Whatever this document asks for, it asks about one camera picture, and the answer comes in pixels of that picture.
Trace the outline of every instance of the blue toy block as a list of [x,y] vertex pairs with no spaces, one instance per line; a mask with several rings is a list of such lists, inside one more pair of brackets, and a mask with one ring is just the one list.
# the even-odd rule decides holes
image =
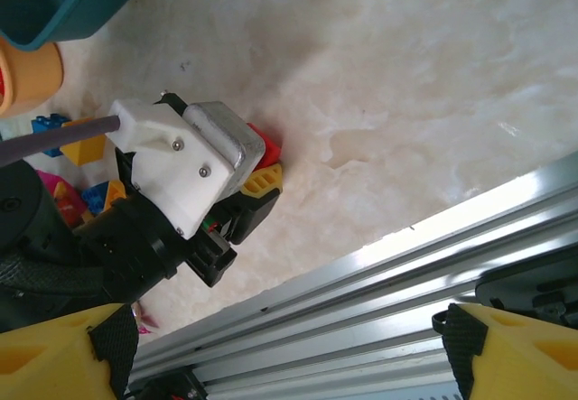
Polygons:
[[88,188],[80,194],[80,197],[89,206],[93,215],[98,215],[105,208],[107,199],[108,182],[99,183],[97,186]]
[[[69,122],[70,119],[57,113],[52,113],[50,117],[37,116],[31,123],[33,124],[33,132],[38,134],[39,132],[48,131],[49,129],[55,129],[61,127],[63,123]],[[60,148],[55,148],[47,150],[44,154],[49,155],[51,158],[56,156],[61,156],[62,152]]]

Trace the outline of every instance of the aluminum rail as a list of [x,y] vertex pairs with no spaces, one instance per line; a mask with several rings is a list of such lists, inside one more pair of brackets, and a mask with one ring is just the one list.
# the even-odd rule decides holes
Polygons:
[[484,271],[578,242],[578,153],[139,349],[210,400],[316,400],[452,380],[431,317]]

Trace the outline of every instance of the toy block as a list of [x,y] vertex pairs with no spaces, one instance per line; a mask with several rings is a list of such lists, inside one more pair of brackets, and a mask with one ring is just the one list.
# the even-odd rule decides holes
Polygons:
[[108,182],[104,181],[80,194],[80,197],[89,205],[89,210],[92,214],[98,215],[105,208],[107,190]]
[[[81,120],[74,120],[65,123],[62,126],[72,126],[80,123],[86,123],[91,118],[84,118]],[[77,141],[76,143],[66,144],[61,147],[62,153],[78,166],[85,163],[93,163],[99,161],[105,154],[105,143],[107,138],[104,135],[93,136],[86,140]]]
[[241,188],[241,193],[260,199],[273,189],[283,190],[283,169],[276,163],[253,172]]
[[[46,116],[37,116],[34,120],[31,121],[33,126],[33,132],[38,134],[39,132],[48,131],[49,129],[56,129],[61,127],[63,124],[69,122],[70,119],[66,116],[62,116],[57,113],[52,113],[50,117]],[[44,154],[50,156],[51,158],[55,158],[57,156],[62,155],[62,151],[60,148],[55,148],[51,150],[44,151]]]
[[67,181],[62,179],[56,174],[50,174],[49,172],[41,172],[36,170],[40,176],[44,186],[48,189],[48,192],[52,194],[54,198],[66,196],[74,204],[74,208],[78,212],[86,211],[87,205],[82,201],[77,191],[70,185]]
[[104,210],[109,210],[112,202],[116,199],[125,199],[125,185],[121,181],[110,181],[108,184],[107,199],[105,200]]
[[281,147],[273,142],[267,134],[261,131],[258,127],[253,125],[252,123],[247,123],[248,126],[253,129],[257,134],[263,138],[265,141],[265,154],[261,158],[261,161],[256,165],[255,170],[260,170],[262,168],[270,167],[274,163],[279,162],[279,156],[281,156]]

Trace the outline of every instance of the screw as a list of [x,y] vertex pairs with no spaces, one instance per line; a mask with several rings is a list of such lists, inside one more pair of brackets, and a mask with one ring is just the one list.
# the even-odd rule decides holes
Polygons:
[[210,176],[210,168],[209,167],[200,167],[199,176],[203,177],[203,178],[209,177]]
[[179,152],[180,150],[184,149],[184,142],[182,141],[181,138],[177,138],[172,142],[172,149],[175,152]]

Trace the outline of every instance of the orange bucket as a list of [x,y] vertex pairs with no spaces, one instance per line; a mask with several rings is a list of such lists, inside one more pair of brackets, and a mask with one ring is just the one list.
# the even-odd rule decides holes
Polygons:
[[38,107],[58,91],[63,75],[54,43],[24,52],[0,37],[0,118]]

